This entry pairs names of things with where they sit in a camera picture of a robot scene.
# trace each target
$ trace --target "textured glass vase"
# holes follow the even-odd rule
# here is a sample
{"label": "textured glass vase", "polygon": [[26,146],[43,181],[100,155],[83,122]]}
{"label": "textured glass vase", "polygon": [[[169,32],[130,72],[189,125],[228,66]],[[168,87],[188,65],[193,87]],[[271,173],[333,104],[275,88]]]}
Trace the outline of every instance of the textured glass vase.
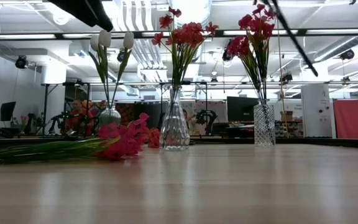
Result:
{"label": "textured glass vase", "polygon": [[100,122],[99,126],[103,126],[105,124],[116,123],[117,125],[121,125],[121,115],[116,110],[116,106],[112,106],[111,108],[106,108],[100,114]]}
{"label": "textured glass vase", "polygon": [[255,146],[270,147],[276,144],[274,107],[272,105],[254,106]]}
{"label": "textured glass vase", "polygon": [[170,101],[162,122],[160,147],[167,151],[180,151],[189,148],[190,135],[180,104],[180,89],[181,86],[171,87]]}

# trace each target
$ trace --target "wooden table surface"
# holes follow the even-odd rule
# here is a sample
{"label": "wooden table surface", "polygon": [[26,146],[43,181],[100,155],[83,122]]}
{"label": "wooden table surface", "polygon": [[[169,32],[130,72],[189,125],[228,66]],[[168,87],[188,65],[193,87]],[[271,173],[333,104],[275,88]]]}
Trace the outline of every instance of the wooden table surface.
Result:
{"label": "wooden table surface", "polygon": [[358,224],[358,149],[208,145],[0,166],[0,223]]}

